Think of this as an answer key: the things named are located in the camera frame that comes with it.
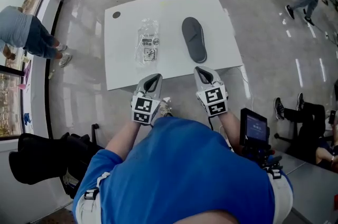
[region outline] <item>sneaker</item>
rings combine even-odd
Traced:
[[[173,116],[168,103],[164,100],[159,104],[159,110],[161,112],[161,117]]]
[[[280,101],[280,98],[277,97],[274,100],[274,108],[276,112],[276,119],[277,120],[284,120],[284,106]]]
[[[68,62],[71,61],[72,58],[73,58],[72,55],[65,53],[59,62],[59,66],[65,67],[68,64]]]
[[[67,49],[67,45],[65,45],[65,44],[59,44],[58,46],[57,46],[57,50],[58,51],[64,51],[64,50],[66,50]]]
[[[287,11],[287,13],[289,14],[289,16],[290,16],[292,19],[295,19],[295,16],[294,16],[294,10],[291,9],[290,5],[286,5],[286,6],[285,6],[285,10]]]
[[[311,25],[315,26],[315,24],[313,24],[311,18],[305,16],[304,20],[305,20],[305,22],[310,23]]]
[[[298,111],[301,111],[304,107],[304,98],[303,98],[303,93],[301,92],[299,95],[298,95],[298,100],[297,100],[297,110]]]

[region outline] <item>buckle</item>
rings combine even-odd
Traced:
[[[93,188],[90,190],[87,190],[84,194],[85,200],[95,200],[96,195],[99,193],[99,188]]]
[[[273,179],[280,179],[281,178],[280,168],[270,167],[270,168],[268,168],[267,172],[273,175]]]

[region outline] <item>sticker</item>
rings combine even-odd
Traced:
[[[134,120],[140,123],[147,123],[149,121],[149,115],[134,112]]]
[[[144,61],[155,61],[157,58],[157,49],[144,48]]]
[[[223,99],[221,88],[215,88],[205,92],[206,102],[212,103]]]
[[[149,112],[152,110],[152,101],[144,98],[137,98],[135,110]]]
[[[226,105],[224,102],[217,103],[215,105],[209,106],[210,115],[216,115],[226,111]]]

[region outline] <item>plastic bag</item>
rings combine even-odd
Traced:
[[[138,66],[156,66],[159,37],[158,22],[145,18],[138,29],[138,40],[135,48],[135,60]]]

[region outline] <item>black pants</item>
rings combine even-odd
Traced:
[[[306,102],[301,111],[286,108],[284,117],[291,122],[303,123],[299,135],[290,147],[291,154],[315,164],[318,140],[325,132],[324,107]]]

